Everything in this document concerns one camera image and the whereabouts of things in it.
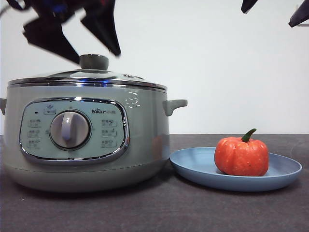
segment pot handle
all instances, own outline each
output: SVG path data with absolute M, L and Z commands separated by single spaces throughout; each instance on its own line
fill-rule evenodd
M 0 98 L 0 108 L 1 108 L 2 114 L 5 115 L 6 98 Z
M 188 100 L 170 100 L 163 102 L 163 108 L 166 116 L 171 116 L 173 111 L 179 107 L 188 105 Z

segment black object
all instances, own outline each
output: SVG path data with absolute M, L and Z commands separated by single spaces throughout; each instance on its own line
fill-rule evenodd
M 257 0 L 243 0 L 241 11 L 246 14 L 256 4 Z
M 292 15 L 289 25 L 295 27 L 309 19 L 309 0 L 305 0 Z
M 86 10 L 82 23 L 112 53 L 121 54 L 114 24 L 115 0 L 7 0 L 13 8 L 23 11 L 32 7 L 38 18 L 24 25 L 24 36 L 30 44 L 58 54 L 79 64 L 79 56 L 62 32 L 65 23 L 80 8 Z
M 256 4 L 258 0 L 243 0 L 241 11 L 243 13 L 248 13 L 248 11 Z M 309 19 L 309 0 L 304 0 L 300 7 L 292 15 L 289 25 L 295 27 L 298 24 Z

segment lid knob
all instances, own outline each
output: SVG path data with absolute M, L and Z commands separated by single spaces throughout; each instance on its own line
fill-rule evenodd
M 108 58 L 98 54 L 85 54 L 79 56 L 79 65 L 82 69 L 107 70 Z

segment sage green cooker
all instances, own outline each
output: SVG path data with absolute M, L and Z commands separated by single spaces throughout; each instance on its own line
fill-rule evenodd
M 2 162 L 17 183 L 87 192 L 131 185 L 169 158 L 169 119 L 187 100 L 167 88 L 107 71 L 108 59 L 80 57 L 81 69 L 10 81 Z

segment blue plate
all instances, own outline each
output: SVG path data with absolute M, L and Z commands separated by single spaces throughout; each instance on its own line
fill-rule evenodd
M 214 163 L 215 147 L 176 151 L 170 161 L 176 172 L 195 183 L 216 189 L 258 192 L 280 189 L 296 180 L 302 166 L 297 161 L 269 153 L 269 169 L 264 176 L 227 175 Z

